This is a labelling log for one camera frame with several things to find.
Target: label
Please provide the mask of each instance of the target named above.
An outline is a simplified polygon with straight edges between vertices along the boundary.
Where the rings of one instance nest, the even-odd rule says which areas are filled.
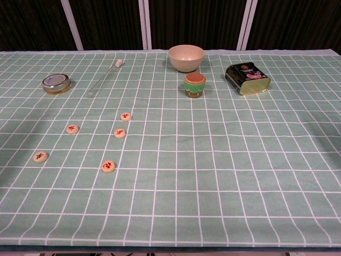
[[[47,86],[55,86],[63,83],[65,80],[66,80],[65,75],[56,74],[45,78],[43,83]]]
[[[235,71],[237,71],[246,81],[267,77],[253,64],[253,62],[241,63],[233,66]]]

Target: round tin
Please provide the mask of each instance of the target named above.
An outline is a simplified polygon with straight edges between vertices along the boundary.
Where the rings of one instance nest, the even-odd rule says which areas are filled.
[[[42,86],[48,94],[60,94],[71,88],[71,81],[67,75],[53,74],[43,80]]]

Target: round game piece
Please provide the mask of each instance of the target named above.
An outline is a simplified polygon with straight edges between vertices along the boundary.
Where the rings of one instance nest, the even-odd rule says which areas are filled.
[[[128,122],[128,121],[130,121],[132,119],[132,116],[129,114],[129,113],[127,113],[127,112],[125,112],[125,113],[123,113],[122,115],[121,115],[121,120],[123,121],[123,122]]]
[[[122,139],[126,135],[126,132],[123,129],[117,129],[113,132],[113,135],[117,139]]]
[[[123,61],[122,60],[117,60],[115,63],[115,67],[119,68],[120,66],[122,66]]]
[[[78,132],[78,126],[75,124],[68,125],[68,127],[66,127],[66,132],[69,134],[77,133]]]
[[[47,153],[44,151],[40,151],[34,154],[33,161],[36,163],[42,163],[46,161],[47,159]]]
[[[113,163],[113,161],[104,161],[102,163],[102,171],[105,173],[109,173],[112,172],[115,169],[115,164]]]

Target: orange jar lid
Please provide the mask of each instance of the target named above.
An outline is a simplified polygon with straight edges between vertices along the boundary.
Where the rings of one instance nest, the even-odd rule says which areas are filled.
[[[198,72],[188,73],[185,77],[185,81],[189,84],[202,84],[205,80],[205,76]]]

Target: tin can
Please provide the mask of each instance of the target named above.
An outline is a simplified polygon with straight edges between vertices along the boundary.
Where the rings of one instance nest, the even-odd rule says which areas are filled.
[[[264,92],[270,84],[270,78],[261,72],[253,62],[229,66],[225,78],[240,95]]]
[[[42,86],[48,94],[60,94],[71,88],[71,81],[67,75],[53,74],[43,80]]]

